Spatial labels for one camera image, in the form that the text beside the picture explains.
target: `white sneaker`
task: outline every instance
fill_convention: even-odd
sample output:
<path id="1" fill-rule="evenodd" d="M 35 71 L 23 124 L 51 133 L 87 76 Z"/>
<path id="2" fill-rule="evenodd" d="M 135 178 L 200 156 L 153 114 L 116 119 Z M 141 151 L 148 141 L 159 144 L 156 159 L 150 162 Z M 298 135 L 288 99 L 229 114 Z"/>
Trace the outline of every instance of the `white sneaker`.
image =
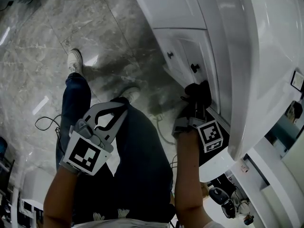
<path id="1" fill-rule="evenodd" d="M 69 74 L 79 73 L 80 75 L 83 76 L 83 74 L 82 74 L 82 56 L 78 49 L 74 48 L 68 53 L 67 68 L 68 68 Z"/>
<path id="2" fill-rule="evenodd" d="M 127 98 L 127 100 L 129 101 L 130 104 L 134 103 L 137 98 L 140 96 L 140 89 L 137 87 L 131 87 L 126 89 L 121 95 L 120 97 L 125 97 Z"/>

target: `marble floor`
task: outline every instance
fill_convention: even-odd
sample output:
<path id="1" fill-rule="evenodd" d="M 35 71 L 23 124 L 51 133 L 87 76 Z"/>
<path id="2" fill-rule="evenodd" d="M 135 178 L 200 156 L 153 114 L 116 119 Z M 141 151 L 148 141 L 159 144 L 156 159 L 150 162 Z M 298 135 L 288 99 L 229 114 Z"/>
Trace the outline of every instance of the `marble floor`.
<path id="1" fill-rule="evenodd" d="M 171 129 L 183 107 L 183 89 L 164 72 L 165 60 L 136 0 L 14 3 L 0 12 L 0 135 L 9 144 L 7 155 L 16 160 L 12 182 L 20 169 L 41 167 L 56 173 L 56 126 L 42 132 L 34 123 L 41 116 L 60 114 L 72 48 L 82 52 L 92 104 L 137 85 L 142 93 L 134 106 L 154 125 L 160 119 L 162 135 L 174 142 Z M 47 103 L 33 114 L 46 97 Z M 161 142 L 171 162 L 175 146 Z M 118 163 L 114 151 L 108 165 L 115 171 Z"/>

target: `forearm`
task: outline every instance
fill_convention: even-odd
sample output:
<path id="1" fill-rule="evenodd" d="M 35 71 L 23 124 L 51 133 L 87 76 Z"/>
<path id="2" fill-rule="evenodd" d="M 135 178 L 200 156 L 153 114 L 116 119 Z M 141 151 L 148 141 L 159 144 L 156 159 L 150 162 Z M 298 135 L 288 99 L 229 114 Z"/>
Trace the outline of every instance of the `forearm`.
<path id="1" fill-rule="evenodd" d="M 212 221 L 203 207 L 199 155 L 198 132 L 181 133 L 177 143 L 175 208 L 177 218 L 185 228 L 203 228 Z"/>
<path id="2" fill-rule="evenodd" d="M 192 139 L 181 133 L 177 143 L 177 179 L 175 187 L 176 209 L 185 210 L 202 206 L 199 176 L 199 145 L 196 133 Z"/>
<path id="3" fill-rule="evenodd" d="M 44 201 L 45 227 L 71 227 L 77 175 L 59 167 Z"/>

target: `cabinet drawer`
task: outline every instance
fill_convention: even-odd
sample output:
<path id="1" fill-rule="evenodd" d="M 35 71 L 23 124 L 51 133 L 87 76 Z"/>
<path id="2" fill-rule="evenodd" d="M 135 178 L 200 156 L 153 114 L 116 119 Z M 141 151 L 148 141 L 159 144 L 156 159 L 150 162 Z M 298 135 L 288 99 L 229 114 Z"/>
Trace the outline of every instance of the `cabinet drawer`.
<path id="1" fill-rule="evenodd" d="M 220 114 L 218 76 L 207 30 L 154 29 L 153 31 L 173 78 L 178 82 L 177 77 L 182 78 L 186 86 L 207 80 L 212 97 L 211 107 Z M 176 57 L 174 59 L 171 57 L 169 60 L 168 53 L 170 55 L 171 52 Z"/>
<path id="2" fill-rule="evenodd" d="M 155 37 L 167 62 L 170 75 L 183 87 L 194 83 L 183 46 L 170 29 L 155 29 Z"/>
<path id="3" fill-rule="evenodd" d="M 206 28 L 197 0 L 137 1 L 152 28 Z"/>
<path id="4" fill-rule="evenodd" d="M 209 82 L 211 107 L 220 114 L 217 69 L 207 30 L 175 29 L 172 33 L 182 43 L 194 82 L 196 84 L 204 80 Z"/>

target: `leg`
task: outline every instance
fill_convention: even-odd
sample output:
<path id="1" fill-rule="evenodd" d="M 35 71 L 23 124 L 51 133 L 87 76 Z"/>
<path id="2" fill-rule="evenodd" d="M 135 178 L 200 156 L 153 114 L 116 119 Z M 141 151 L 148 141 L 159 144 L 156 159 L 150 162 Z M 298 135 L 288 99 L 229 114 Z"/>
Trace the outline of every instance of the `leg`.
<path id="1" fill-rule="evenodd" d="M 63 157 L 63 152 L 67 150 L 67 144 L 70 140 L 70 127 L 84 116 L 90 109 L 91 90 L 86 80 L 79 73 L 71 73 L 66 80 L 66 90 L 62 99 L 62 113 L 60 123 L 60 143 L 56 146 L 56 168 L 59 168 L 59 162 Z"/>
<path id="2" fill-rule="evenodd" d="M 60 143 L 57 141 L 56 166 L 67 150 L 70 126 L 84 116 L 91 103 L 91 90 L 87 81 L 81 76 L 82 59 L 78 51 L 72 50 L 68 56 L 68 68 L 71 73 L 66 80 L 66 90 L 62 100 L 60 123 Z M 93 213 L 103 213 L 111 205 L 113 175 L 105 164 L 95 176 L 80 175 L 77 181 L 73 223 L 85 223 L 93 220 Z"/>
<path id="3" fill-rule="evenodd" d="M 169 222 L 174 216 L 170 202 L 172 170 L 151 121 L 132 107 L 117 136 L 120 164 L 114 175 L 117 207 L 129 209 L 127 218 Z"/>

